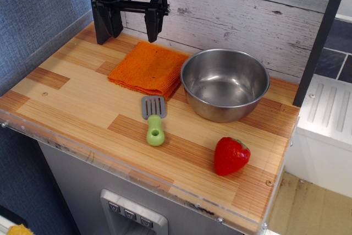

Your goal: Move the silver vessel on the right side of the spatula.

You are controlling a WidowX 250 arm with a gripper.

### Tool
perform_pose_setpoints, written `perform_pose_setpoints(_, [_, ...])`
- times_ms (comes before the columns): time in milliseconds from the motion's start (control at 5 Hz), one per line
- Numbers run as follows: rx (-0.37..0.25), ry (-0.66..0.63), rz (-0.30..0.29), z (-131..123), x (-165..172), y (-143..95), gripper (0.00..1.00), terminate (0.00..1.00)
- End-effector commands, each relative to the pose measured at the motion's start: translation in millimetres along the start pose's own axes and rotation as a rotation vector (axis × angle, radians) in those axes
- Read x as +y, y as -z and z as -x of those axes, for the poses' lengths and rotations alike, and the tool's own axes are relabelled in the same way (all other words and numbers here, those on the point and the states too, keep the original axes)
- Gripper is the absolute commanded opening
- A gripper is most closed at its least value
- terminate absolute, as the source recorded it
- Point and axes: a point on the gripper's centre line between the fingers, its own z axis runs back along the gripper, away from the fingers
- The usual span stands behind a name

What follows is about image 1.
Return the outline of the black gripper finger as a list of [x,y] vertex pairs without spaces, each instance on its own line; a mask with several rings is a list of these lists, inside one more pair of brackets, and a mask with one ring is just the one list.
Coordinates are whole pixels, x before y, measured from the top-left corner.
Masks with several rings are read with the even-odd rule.
[[145,12],[145,24],[149,42],[155,42],[162,31],[165,7],[162,0],[151,0]]
[[97,0],[92,1],[92,12],[97,39],[116,38],[123,29],[119,10]]

